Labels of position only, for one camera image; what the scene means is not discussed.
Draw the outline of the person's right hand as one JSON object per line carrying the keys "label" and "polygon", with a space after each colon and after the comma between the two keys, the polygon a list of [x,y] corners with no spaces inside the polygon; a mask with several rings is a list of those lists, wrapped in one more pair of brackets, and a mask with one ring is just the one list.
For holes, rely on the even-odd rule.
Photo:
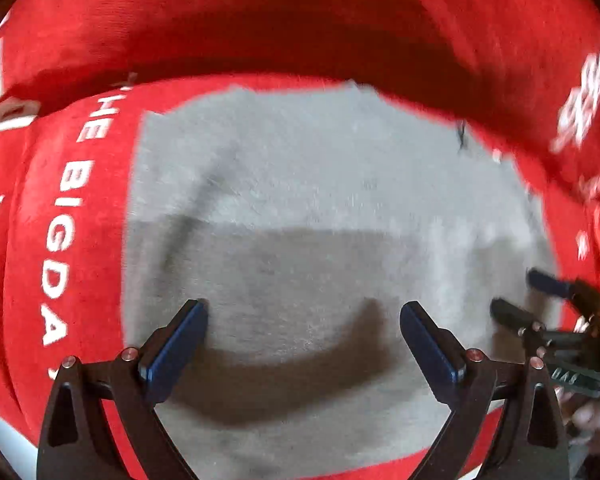
{"label": "person's right hand", "polygon": [[570,442],[584,445],[591,455],[600,455],[600,398],[587,398],[564,388],[557,388],[556,396],[562,420],[571,428]]}

